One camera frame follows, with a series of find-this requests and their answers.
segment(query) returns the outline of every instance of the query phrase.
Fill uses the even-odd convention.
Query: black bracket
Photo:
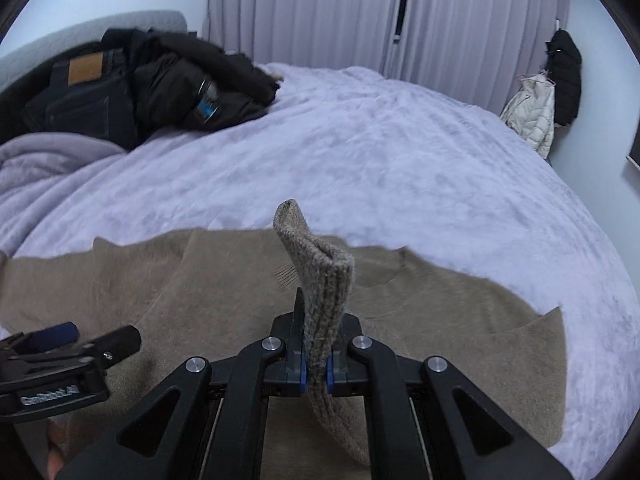
[[[304,301],[237,356],[181,364],[60,480],[255,480],[269,397],[305,391]],[[551,454],[442,357],[407,359],[344,315],[327,369],[363,396],[373,480],[571,480]]]
[[[125,326],[82,346],[65,323],[0,341],[0,424],[18,424],[103,402],[105,370],[140,349],[140,334]]]

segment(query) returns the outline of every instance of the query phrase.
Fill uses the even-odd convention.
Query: bed
[[[640,307],[610,240],[497,116],[371,70],[267,65],[264,118],[204,135],[161,130],[131,153],[75,134],[0,146],[0,251],[49,258],[165,232],[269,228],[296,198],[313,231],[409,246],[562,309],[566,412],[550,449],[597,475],[640,405]]]

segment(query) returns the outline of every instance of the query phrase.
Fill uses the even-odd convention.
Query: white puffer jacket
[[[547,158],[554,140],[555,96],[556,89],[544,73],[526,77],[500,115],[543,158]]]

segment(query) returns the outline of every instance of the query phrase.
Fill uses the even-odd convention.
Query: silver bolt
[[[185,366],[187,368],[187,371],[191,372],[192,374],[197,374],[198,372],[203,371],[206,365],[207,363],[202,357],[192,357],[187,361],[187,364]]]
[[[371,345],[373,345],[373,341],[371,340],[371,338],[365,335],[357,335],[351,340],[351,342],[356,348],[359,348],[360,350],[366,350],[367,348],[370,348]]]
[[[262,340],[262,348],[265,350],[277,350],[282,345],[282,341],[280,341],[277,337],[266,337]]]
[[[434,372],[440,373],[447,369],[447,360],[444,357],[434,356],[429,357],[427,366]]]

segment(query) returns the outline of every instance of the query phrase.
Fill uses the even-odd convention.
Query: beige cloth
[[[559,440],[559,309],[539,317],[501,286],[407,249],[348,251],[356,268],[348,310],[364,333],[408,357],[443,355],[544,446]],[[268,334],[273,317],[293,306],[295,281],[277,277],[287,267],[270,230],[178,231],[124,248],[97,238],[87,253],[5,261],[0,324],[27,332],[71,320],[85,339],[123,324],[140,330],[141,351],[110,370],[111,399],[65,419],[73,455],[188,357],[225,358]],[[363,420],[353,427],[364,442]],[[369,477],[320,429],[305,398],[271,400],[264,448],[263,479]]]
[[[306,398],[320,426],[358,462],[369,465],[363,438],[362,401],[332,397],[326,386],[326,360],[338,337],[340,320],[354,282],[353,256],[315,236],[295,200],[280,204],[273,229],[291,258],[290,269],[278,273],[281,283],[293,276],[305,297],[303,347],[306,352]]]

